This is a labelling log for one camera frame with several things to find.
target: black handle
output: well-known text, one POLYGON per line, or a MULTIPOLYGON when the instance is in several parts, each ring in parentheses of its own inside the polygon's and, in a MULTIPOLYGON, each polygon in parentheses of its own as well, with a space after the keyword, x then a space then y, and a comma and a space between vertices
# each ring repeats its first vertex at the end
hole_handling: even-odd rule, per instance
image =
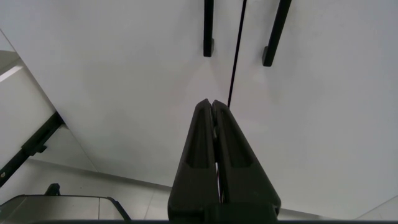
POLYGON ((291 2, 292 0, 279 1, 278 11, 276 12, 271 37, 269 38, 268 46, 264 47, 264 52, 262 53, 262 65, 265 67, 271 67, 272 62, 274 61, 280 35, 282 35, 291 2))
POLYGON ((203 29, 203 56, 211 57, 214 49, 213 39, 214 0, 205 0, 205 26, 203 29))

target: black bar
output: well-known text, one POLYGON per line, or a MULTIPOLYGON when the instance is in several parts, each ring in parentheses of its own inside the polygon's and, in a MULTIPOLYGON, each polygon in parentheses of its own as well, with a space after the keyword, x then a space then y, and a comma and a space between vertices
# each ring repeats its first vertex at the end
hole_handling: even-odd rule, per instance
POLYGON ((214 0, 205 0, 205 25, 203 29, 203 56, 211 57, 214 49, 213 39, 214 0))
POLYGON ((52 134, 63 124, 63 120, 58 112, 55 112, 51 117, 37 130, 32 137, 30 137, 22 149, 26 154, 34 156, 36 152, 43 152, 46 147, 44 143, 49 140, 52 134))
POLYGON ((229 84, 229 94, 228 94, 228 104, 227 104, 228 107, 231 106, 232 90, 234 88, 236 64, 238 63, 238 55, 239 55, 239 48, 240 48, 240 45, 241 45, 242 28, 243 28, 243 20, 244 20, 244 13, 245 12, 246 12, 246 0, 243 0, 242 12, 241 12, 241 21, 239 22, 238 40, 236 41, 234 66, 232 68, 231 84, 229 84))
POLYGON ((291 2, 292 0, 279 1, 278 11, 276 12, 271 37, 269 38, 268 46, 264 47, 264 52, 262 53, 262 65, 265 67, 271 67, 274 61, 276 49, 278 48, 279 39, 284 29, 291 2))
POLYGON ((63 124, 63 120, 55 112, 51 117, 30 137, 22 149, 0 170, 0 187, 2 187, 10 176, 15 173, 23 163, 36 152, 43 152, 47 147, 44 143, 63 124))
POLYGON ((29 158, 29 155, 21 149, 1 170, 0 187, 2 187, 18 168, 29 158))

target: white panel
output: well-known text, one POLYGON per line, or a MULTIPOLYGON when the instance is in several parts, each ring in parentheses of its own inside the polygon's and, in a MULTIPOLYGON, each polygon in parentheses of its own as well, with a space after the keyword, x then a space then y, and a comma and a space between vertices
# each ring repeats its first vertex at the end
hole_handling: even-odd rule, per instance
POLYGON ((44 152, 36 153, 35 156, 30 158, 96 171, 75 137, 65 125, 59 127, 44 145, 47 146, 44 152))
POLYGON ((22 64, 0 75, 0 167, 6 165, 54 112, 22 64))
POLYGON ((398 2, 249 0, 231 111, 290 210, 356 218, 398 194, 398 2))
POLYGON ((0 28, 99 172, 172 185, 195 105, 226 102, 240 0, 1 1, 0 28))
POLYGON ((0 50, 15 51, 0 30, 0 50))

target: tile floor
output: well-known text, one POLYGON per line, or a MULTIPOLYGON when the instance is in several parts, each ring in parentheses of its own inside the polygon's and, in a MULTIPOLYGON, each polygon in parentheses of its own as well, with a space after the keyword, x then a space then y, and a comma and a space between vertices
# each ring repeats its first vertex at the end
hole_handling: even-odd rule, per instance
MULTIPOLYGON (((28 160, 0 188, 0 203, 20 194, 43 194, 59 183, 61 194, 112 197, 132 219, 166 220, 170 187, 28 160)), ((398 220, 398 197, 359 217, 361 220, 398 220)), ((281 210, 279 220, 325 220, 325 217, 281 210)))

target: white wall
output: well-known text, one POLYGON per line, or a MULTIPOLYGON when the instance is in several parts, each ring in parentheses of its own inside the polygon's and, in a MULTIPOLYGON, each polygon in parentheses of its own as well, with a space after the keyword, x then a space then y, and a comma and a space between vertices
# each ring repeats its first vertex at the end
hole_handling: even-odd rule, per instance
POLYGON ((0 50, 15 51, 0 30, 0 50))

